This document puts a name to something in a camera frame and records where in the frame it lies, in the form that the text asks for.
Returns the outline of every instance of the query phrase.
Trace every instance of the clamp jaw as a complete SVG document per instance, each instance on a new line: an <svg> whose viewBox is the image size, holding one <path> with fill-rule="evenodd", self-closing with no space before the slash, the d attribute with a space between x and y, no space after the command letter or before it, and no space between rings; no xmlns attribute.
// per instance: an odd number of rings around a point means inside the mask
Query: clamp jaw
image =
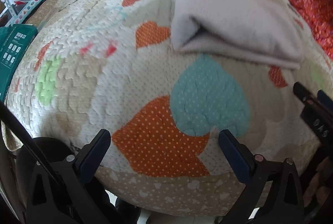
<svg viewBox="0 0 333 224"><path fill-rule="evenodd" d="M301 118L320 140L333 162L333 101L322 90L315 97L299 82L294 84L293 92L304 104Z"/></svg>
<svg viewBox="0 0 333 224"><path fill-rule="evenodd" d="M220 132L219 146L239 182L246 185L220 224L303 223L302 190L293 160L287 158L281 163L253 155L229 130ZM273 182L266 202L249 220L268 181Z"/></svg>
<svg viewBox="0 0 333 224"><path fill-rule="evenodd" d="M36 165L28 194L27 224L112 224L84 189L111 144L109 131L102 129L77 156L50 163L61 185L41 165Z"/></svg>

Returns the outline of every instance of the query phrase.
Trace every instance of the black cable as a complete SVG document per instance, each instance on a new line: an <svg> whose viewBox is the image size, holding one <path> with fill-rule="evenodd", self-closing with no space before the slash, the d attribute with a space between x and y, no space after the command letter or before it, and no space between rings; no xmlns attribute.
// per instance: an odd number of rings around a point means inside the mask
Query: black cable
<svg viewBox="0 0 333 224"><path fill-rule="evenodd" d="M0 101L0 120L18 137L19 140L26 146L27 150L38 161L49 176L55 181L58 187L62 188L64 183L55 173L50 163L47 161L43 152L35 144L32 137L29 135L23 125L17 118L8 110L8 108Z"/></svg>

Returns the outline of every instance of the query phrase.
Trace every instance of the teal box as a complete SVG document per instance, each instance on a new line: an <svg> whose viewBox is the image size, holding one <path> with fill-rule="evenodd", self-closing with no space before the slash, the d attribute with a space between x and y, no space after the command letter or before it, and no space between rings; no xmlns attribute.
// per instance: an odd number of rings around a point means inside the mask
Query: teal box
<svg viewBox="0 0 333 224"><path fill-rule="evenodd" d="M0 101L4 102L16 68L37 33L32 25L0 28Z"/></svg>

